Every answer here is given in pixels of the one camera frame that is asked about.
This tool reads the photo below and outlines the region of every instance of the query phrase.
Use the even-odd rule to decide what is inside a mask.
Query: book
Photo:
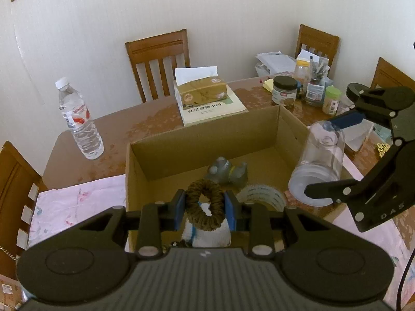
[[[226,88],[228,98],[223,101],[214,101],[212,103],[187,108],[184,110],[178,104],[184,126],[190,126],[212,119],[229,116],[235,113],[248,111],[246,110],[244,104],[242,104],[236,94],[229,87],[229,85],[227,85]],[[174,88],[174,91],[176,94],[176,99],[178,99],[180,94],[178,94],[176,87]]]

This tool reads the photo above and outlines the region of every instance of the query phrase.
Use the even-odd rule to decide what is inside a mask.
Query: yellow sticky note
[[[269,92],[272,92],[272,89],[274,87],[274,80],[267,80],[262,84],[262,86]]]

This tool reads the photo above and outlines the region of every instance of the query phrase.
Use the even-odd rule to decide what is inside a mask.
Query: clear plastic cup
[[[307,185],[337,181],[343,167],[344,133],[329,121],[310,126],[306,146],[291,175],[288,188],[302,203],[323,207],[333,203],[331,198],[312,199],[304,194]]]

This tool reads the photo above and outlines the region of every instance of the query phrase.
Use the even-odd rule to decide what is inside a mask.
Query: chair backrest
[[[37,194],[45,190],[41,176],[6,141],[0,152],[0,247],[12,256],[20,256],[24,251],[17,246],[18,235],[25,241],[23,232],[28,234],[30,230],[22,216],[26,221],[31,218]],[[16,279],[15,271],[15,261],[0,250],[0,274]]]
[[[143,103],[146,101],[143,86],[138,75],[137,64],[144,63],[147,79],[153,99],[158,99],[154,77],[150,68],[150,61],[157,60],[160,71],[161,84],[165,96],[170,95],[169,85],[165,74],[165,66],[163,58],[170,57],[171,66],[177,68],[176,55],[183,54],[186,67],[190,67],[189,48],[187,43],[187,31],[175,31],[173,33],[153,36],[142,40],[125,43],[128,56],[131,62],[132,71],[137,82],[138,91],[140,92]]]
[[[298,33],[295,57],[300,54],[302,45],[305,45],[307,51],[314,49],[314,54],[327,57],[329,59],[329,66],[331,67],[337,53],[339,40],[339,36],[334,36],[302,24],[300,25],[300,31]]]
[[[383,88],[406,86],[415,91],[415,81],[382,57],[379,57],[370,88],[375,89],[376,86]]]

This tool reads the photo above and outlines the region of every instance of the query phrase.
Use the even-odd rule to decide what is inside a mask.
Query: metal chain
[[[17,261],[16,256],[13,256],[12,254],[10,254],[5,248],[3,248],[2,246],[0,246],[0,250],[3,251],[7,256],[9,256],[11,259],[13,259],[13,261]]]

